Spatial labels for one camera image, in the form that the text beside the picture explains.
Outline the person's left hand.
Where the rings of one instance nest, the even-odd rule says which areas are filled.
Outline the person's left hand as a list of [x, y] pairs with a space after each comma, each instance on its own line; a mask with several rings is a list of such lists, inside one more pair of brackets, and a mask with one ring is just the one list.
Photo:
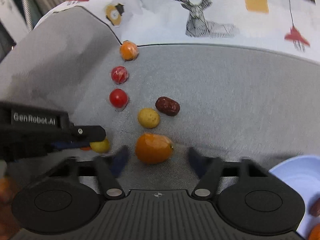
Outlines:
[[3, 240], [10, 239], [19, 230], [20, 225], [12, 214], [11, 204], [19, 188], [11, 177], [1, 178], [1, 231], [0, 237]]

